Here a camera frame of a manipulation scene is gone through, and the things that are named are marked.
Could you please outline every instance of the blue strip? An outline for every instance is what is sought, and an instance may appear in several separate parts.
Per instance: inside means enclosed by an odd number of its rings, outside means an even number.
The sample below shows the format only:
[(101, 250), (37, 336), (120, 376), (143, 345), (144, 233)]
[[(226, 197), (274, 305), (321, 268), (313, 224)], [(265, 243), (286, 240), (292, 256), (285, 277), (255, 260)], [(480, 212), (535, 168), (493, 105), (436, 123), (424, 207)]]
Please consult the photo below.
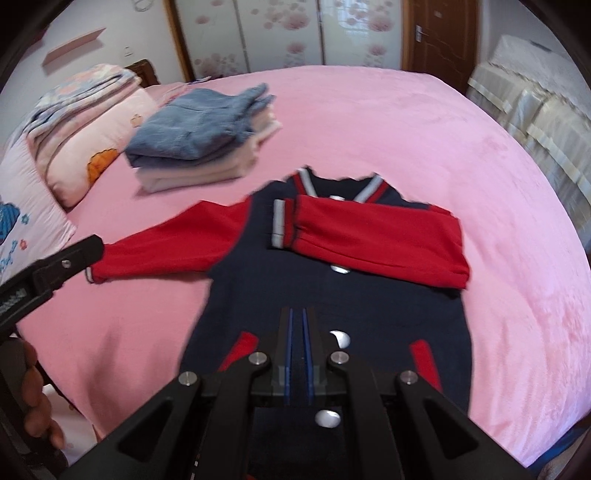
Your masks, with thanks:
[(310, 328), (308, 327), (308, 315), (306, 309), (302, 315), (302, 325), (304, 328), (304, 353), (306, 355), (306, 380), (308, 383), (308, 405), (312, 405), (314, 400), (314, 371), (312, 366), (312, 350), (310, 346)]
[(537, 478), (542, 472), (542, 468), (544, 468), (546, 463), (550, 463), (552, 460), (558, 457), (558, 455), (570, 448), (573, 443), (576, 442), (586, 431), (587, 430), (585, 427), (572, 427), (568, 432), (562, 435), (562, 437), (554, 445), (552, 445), (552, 447), (550, 447), (546, 453), (543, 453), (542, 456), (527, 469), (531, 474), (534, 475), (535, 478)]
[(285, 349), (285, 405), (290, 404), (291, 395), (291, 344), (293, 342), (294, 311), (290, 309), (290, 320), (287, 324), (287, 348)]

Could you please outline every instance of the metal bolt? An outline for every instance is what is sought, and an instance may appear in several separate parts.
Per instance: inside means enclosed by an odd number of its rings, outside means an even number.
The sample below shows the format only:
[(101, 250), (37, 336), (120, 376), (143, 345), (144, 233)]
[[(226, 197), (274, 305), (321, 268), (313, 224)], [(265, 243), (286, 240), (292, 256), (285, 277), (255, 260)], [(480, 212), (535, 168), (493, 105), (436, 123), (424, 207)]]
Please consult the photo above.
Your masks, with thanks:
[(267, 356), (263, 352), (254, 352), (248, 356), (248, 361), (253, 365), (262, 365), (267, 361)]
[(418, 382), (418, 375), (412, 370), (406, 370), (400, 374), (400, 380), (407, 385), (412, 385)]
[(197, 381), (197, 374), (193, 372), (183, 372), (178, 376), (178, 382), (187, 387), (193, 385)]
[(330, 359), (337, 365), (343, 365), (349, 361), (349, 354), (347, 352), (341, 352), (337, 350), (330, 354)]

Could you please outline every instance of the folded white shirt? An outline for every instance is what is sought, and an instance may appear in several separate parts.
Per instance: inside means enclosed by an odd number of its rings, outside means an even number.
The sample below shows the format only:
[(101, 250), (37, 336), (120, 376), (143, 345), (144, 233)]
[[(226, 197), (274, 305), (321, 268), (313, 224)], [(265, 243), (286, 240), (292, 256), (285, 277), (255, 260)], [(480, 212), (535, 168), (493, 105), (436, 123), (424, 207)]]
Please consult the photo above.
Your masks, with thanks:
[(243, 177), (258, 158), (261, 142), (281, 128), (272, 106), (252, 118), (255, 131), (239, 148), (228, 155), (202, 165), (187, 168), (135, 168), (135, 176), (146, 192), (155, 193), (178, 187), (215, 183)]

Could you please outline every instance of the pink pillow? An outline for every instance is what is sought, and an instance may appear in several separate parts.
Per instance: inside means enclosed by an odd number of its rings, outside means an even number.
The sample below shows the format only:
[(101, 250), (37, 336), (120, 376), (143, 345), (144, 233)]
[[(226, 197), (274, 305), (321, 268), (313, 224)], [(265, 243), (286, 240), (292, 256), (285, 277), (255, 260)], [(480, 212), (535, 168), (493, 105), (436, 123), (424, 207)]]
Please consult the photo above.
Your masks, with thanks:
[(146, 87), (146, 92), (158, 102), (158, 106), (164, 106), (179, 95), (183, 95), (189, 88), (187, 83), (170, 83), (168, 85), (151, 85)]
[(46, 183), (64, 207), (73, 207), (113, 163), (158, 105), (138, 89), (78, 130), (57, 150)]

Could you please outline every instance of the wall shelf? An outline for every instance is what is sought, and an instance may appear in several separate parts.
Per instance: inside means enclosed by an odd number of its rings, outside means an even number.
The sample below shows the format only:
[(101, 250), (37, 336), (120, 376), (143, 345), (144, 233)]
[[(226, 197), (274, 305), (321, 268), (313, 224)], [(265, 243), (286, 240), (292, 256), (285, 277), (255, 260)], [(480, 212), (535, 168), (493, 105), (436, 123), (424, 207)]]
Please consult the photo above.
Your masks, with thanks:
[(103, 33), (105, 30), (106, 27), (98, 28), (97, 30), (88, 32), (84, 35), (81, 35), (80, 37), (76, 37), (60, 45), (59, 47), (50, 50), (49, 52), (47, 52), (47, 55), (45, 55), (45, 58), (43, 59), (43, 63), (41, 64), (41, 66), (44, 67), (48, 63), (57, 60), (59, 57), (65, 55), (66, 53), (71, 52), (72, 50), (81, 47), (82, 45), (90, 43), (93, 40), (96, 40), (97, 38), (99, 38), (99, 35)]

